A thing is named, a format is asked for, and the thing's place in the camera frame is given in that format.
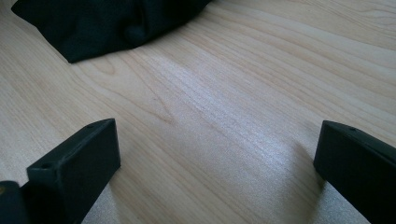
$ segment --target small hole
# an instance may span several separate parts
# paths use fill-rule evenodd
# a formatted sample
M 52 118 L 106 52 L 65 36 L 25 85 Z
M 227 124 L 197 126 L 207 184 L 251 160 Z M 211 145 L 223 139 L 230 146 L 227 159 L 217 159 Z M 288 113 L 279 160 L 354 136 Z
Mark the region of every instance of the small hole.
M 49 169 L 51 166 L 52 166 L 52 163 L 47 162 L 47 163 L 42 164 L 42 165 L 41 165 L 41 168 L 43 168 L 43 169 Z

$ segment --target light wood surface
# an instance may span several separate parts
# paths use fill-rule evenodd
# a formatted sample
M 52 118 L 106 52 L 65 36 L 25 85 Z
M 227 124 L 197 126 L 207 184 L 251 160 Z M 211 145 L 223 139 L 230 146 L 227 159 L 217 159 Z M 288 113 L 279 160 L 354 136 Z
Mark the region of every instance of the light wood surface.
M 85 223 L 366 223 L 312 165 L 324 119 L 396 146 L 394 0 L 216 0 L 144 47 L 67 63 L 0 1 L 0 179 L 115 118 Z

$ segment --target wooden table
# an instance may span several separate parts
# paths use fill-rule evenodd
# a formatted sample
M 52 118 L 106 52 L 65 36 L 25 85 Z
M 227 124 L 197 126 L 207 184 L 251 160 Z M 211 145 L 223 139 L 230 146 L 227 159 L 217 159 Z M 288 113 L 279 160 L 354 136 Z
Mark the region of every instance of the wooden table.
M 0 2 L 0 179 L 115 118 L 85 223 L 365 223 L 312 165 L 324 119 L 396 146 L 396 2 L 216 0 L 144 47 L 69 64 Z

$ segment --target black cloth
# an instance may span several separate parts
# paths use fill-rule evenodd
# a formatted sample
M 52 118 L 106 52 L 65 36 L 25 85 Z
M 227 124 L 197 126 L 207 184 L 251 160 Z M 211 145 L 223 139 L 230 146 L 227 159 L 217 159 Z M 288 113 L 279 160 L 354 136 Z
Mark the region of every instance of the black cloth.
M 196 16 L 211 0 L 19 0 L 33 24 L 70 63 L 139 47 Z

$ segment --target black plastic block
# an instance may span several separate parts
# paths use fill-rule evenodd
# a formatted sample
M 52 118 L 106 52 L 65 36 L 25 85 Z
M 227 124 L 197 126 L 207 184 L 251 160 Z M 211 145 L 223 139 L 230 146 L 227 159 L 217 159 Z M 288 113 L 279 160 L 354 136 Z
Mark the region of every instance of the black plastic block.
M 372 223 L 396 223 L 396 148 L 323 121 L 314 166 Z
M 119 168 L 115 120 L 85 126 L 27 168 L 31 221 L 80 223 Z

